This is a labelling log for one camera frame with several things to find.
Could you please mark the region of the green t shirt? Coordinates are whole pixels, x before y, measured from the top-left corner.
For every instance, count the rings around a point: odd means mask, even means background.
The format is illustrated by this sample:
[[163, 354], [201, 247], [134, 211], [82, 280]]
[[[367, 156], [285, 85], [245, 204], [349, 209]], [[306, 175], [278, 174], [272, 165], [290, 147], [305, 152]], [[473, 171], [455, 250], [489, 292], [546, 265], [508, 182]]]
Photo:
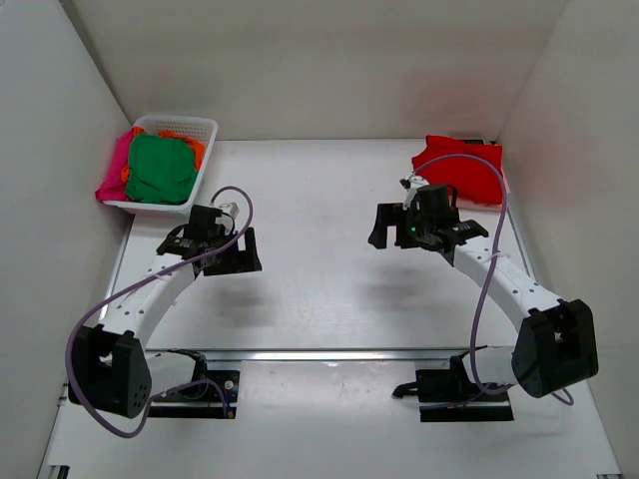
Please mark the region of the green t shirt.
[[125, 195], [137, 203], [181, 205], [198, 176], [193, 149], [182, 139], [146, 134], [129, 148]]

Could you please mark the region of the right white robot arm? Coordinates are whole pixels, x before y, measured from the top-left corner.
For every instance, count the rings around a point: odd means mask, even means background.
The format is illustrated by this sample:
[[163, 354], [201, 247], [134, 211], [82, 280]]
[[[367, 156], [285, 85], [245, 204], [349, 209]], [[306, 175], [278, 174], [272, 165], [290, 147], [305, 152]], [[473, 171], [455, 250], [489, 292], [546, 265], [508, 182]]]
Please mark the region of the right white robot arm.
[[420, 177], [402, 185], [403, 202], [377, 206], [369, 244], [385, 249], [394, 229], [395, 246], [440, 254], [480, 286], [475, 311], [481, 313], [492, 299], [517, 334], [512, 347], [479, 346], [475, 319], [468, 350], [450, 359], [452, 395], [466, 400], [479, 391], [496, 395], [519, 386], [541, 398], [598, 373], [593, 313], [583, 300], [567, 301], [544, 288], [499, 249], [497, 235], [475, 220], [462, 220], [455, 188]]

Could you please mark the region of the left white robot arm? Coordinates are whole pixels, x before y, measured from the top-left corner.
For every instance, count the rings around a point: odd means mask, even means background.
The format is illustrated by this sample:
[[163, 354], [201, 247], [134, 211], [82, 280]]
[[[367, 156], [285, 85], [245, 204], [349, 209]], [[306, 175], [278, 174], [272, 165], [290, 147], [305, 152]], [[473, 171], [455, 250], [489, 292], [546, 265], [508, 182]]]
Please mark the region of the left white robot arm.
[[261, 270], [255, 231], [237, 229], [238, 215], [235, 203], [192, 207], [188, 222], [158, 246], [142, 285], [123, 293], [96, 325], [77, 327], [66, 357], [74, 403], [135, 418], [157, 394], [177, 387], [197, 397], [211, 388], [203, 354], [174, 348], [150, 356], [147, 345], [199, 276]]

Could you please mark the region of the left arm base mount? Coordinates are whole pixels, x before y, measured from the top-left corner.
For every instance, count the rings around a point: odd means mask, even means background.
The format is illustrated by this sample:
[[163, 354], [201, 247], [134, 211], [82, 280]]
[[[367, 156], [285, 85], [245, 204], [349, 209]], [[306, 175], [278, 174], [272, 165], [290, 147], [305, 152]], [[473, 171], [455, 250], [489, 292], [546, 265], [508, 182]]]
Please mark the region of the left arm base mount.
[[216, 363], [200, 351], [169, 349], [148, 357], [151, 418], [237, 417], [241, 385], [236, 363]]

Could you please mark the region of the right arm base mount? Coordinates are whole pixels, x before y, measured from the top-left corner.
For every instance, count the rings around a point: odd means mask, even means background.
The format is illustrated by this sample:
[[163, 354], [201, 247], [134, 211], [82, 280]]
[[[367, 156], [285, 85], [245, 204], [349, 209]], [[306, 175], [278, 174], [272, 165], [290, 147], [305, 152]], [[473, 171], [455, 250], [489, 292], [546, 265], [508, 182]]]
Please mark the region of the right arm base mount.
[[514, 420], [506, 392], [489, 395], [470, 381], [462, 356], [454, 355], [444, 368], [421, 367], [415, 379], [397, 385], [393, 399], [414, 397], [421, 423], [510, 422]]

